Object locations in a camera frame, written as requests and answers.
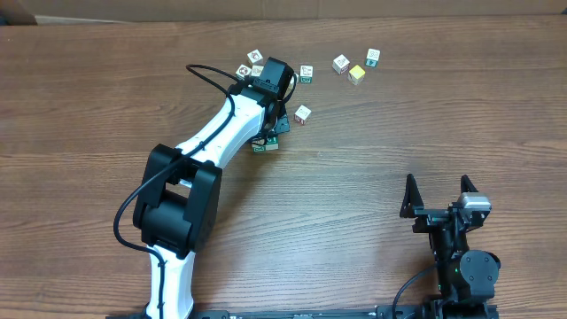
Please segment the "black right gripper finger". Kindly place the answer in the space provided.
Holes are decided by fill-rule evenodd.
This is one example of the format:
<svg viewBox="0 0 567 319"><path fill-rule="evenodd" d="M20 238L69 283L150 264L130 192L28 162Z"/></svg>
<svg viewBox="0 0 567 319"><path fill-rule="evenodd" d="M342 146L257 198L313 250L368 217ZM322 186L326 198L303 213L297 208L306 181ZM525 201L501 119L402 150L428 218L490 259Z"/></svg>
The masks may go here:
<svg viewBox="0 0 567 319"><path fill-rule="evenodd" d="M464 192L478 192L478 189L467 175L461 177L461 193Z"/></svg>
<svg viewBox="0 0 567 319"><path fill-rule="evenodd" d="M404 199L402 200L400 209L400 217L414 218L418 210L424 210L424 203L418 190L416 179L412 174L408 174Z"/></svg>

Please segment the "blue letter wooden block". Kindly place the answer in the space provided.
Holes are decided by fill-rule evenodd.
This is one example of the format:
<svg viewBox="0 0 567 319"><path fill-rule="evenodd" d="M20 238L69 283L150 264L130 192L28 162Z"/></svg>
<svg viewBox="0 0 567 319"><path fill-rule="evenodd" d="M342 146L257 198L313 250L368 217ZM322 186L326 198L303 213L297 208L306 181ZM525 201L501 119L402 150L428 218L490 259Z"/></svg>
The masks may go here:
<svg viewBox="0 0 567 319"><path fill-rule="evenodd" d="M260 77L264 66L253 66L251 71L251 77Z"/></svg>

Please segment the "green letter wooden block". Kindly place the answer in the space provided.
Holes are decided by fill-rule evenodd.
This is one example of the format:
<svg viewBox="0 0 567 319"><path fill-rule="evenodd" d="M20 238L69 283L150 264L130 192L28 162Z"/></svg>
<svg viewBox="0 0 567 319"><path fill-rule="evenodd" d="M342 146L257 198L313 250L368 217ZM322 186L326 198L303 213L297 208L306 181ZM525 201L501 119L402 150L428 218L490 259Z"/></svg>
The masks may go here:
<svg viewBox="0 0 567 319"><path fill-rule="evenodd" d="M266 149L267 151L277 150L278 148L279 148L279 142L278 142L278 137L277 137L277 136L268 137L268 138L266 139L265 149Z"/></svg>

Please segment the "sailboat picture wooden block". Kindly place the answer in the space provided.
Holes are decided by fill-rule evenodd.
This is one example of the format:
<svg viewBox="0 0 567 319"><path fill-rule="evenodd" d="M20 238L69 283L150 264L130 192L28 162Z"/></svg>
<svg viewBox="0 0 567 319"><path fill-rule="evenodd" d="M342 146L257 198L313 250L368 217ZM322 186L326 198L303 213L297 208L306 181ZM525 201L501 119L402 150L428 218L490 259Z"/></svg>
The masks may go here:
<svg viewBox="0 0 567 319"><path fill-rule="evenodd" d="M263 138L253 139L251 141L253 152L264 152L266 150L266 140Z"/></svg>

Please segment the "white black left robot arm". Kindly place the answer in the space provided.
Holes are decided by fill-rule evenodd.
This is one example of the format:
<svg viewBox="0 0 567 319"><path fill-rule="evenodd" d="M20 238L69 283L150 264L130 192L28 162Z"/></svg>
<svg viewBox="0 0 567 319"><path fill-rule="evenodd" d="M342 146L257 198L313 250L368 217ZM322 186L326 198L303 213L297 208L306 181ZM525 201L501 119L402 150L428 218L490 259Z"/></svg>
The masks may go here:
<svg viewBox="0 0 567 319"><path fill-rule="evenodd" d="M142 318L188 318L196 254L215 224L222 170L236 152L290 129L285 105L298 77L269 58L258 76L236 75L221 110L192 138L149 154L141 185L128 197L141 251L150 256L151 298Z"/></svg>

